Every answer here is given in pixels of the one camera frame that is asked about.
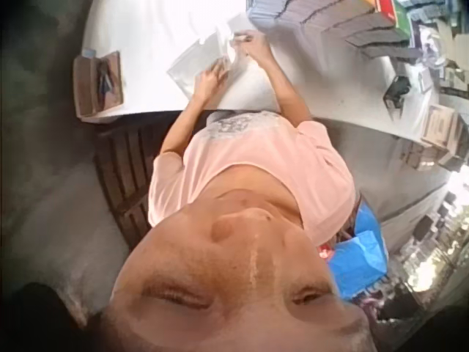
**blue plastic bag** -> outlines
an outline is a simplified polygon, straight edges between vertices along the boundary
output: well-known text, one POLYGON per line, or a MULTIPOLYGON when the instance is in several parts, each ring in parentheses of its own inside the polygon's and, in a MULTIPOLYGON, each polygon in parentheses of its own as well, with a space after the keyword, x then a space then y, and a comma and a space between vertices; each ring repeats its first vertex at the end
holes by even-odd
POLYGON ((363 200, 355 220, 355 237, 336 244, 328 264, 343 299, 353 298, 388 271, 380 223, 363 200))

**red object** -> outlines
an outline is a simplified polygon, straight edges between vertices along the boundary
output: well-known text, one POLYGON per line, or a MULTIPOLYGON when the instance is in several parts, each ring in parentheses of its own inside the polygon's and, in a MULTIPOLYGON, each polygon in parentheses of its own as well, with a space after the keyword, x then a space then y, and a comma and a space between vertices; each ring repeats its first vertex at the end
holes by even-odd
POLYGON ((394 0, 376 0, 377 11, 396 23, 396 12, 394 11, 394 0))
POLYGON ((328 244, 317 247, 317 251, 324 260, 330 260, 334 256, 334 250, 328 244))

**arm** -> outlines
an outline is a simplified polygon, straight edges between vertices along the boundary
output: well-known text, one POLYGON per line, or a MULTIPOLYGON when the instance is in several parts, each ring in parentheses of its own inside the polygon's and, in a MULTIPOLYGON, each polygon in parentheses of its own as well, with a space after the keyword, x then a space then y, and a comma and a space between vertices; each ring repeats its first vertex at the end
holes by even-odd
POLYGON ((269 77, 273 91, 276 93, 282 116, 289 120, 293 127, 297 127, 303 121, 311 121, 311 113, 305 100, 285 76, 277 61, 274 59, 263 68, 269 77))
POLYGON ((193 127, 200 114, 204 111, 206 102, 192 97, 185 110, 174 121, 161 146, 161 153, 175 152, 180 156, 184 155, 185 149, 189 145, 193 127))
POLYGON ((221 59, 200 74, 196 80, 196 88, 189 104, 166 134, 160 153, 175 152, 181 157, 184 156, 200 114, 204 111, 210 98, 222 87, 226 77, 227 71, 221 59))
POLYGON ((234 45, 245 51, 265 70, 276 94, 281 114, 294 127, 303 121, 311 121, 308 106, 273 57, 269 42, 263 33, 257 31, 237 33, 234 45))

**closed eye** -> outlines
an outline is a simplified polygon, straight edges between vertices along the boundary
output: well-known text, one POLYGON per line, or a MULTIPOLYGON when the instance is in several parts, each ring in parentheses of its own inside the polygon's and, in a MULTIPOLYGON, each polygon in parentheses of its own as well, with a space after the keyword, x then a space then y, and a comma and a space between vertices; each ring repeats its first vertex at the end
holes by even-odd
POLYGON ((182 287, 146 285, 141 295, 196 310, 208 309, 211 305, 211 301, 182 287))
POLYGON ((306 305, 332 292, 332 287, 328 284, 307 285, 293 295, 292 302, 297 305, 306 305))

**plastic bag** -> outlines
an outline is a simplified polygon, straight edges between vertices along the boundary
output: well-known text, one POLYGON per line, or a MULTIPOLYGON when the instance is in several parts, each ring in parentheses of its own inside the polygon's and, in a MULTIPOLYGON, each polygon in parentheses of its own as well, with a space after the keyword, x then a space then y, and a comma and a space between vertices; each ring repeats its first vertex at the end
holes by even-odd
POLYGON ((353 298, 388 271, 381 226, 363 200, 355 220, 355 237, 336 244, 334 251, 328 265, 343 299, 353 298))
POLYGON ((216 59, 225 58, 225 68, 229 70, 227 84, 231 84, 245 70, 245 55, 231 47, 233 37, 228 23, 219 25, 215 33, 196 41, 174 61, 168 74, 186 97, 192 97, 195 78, 216 59))

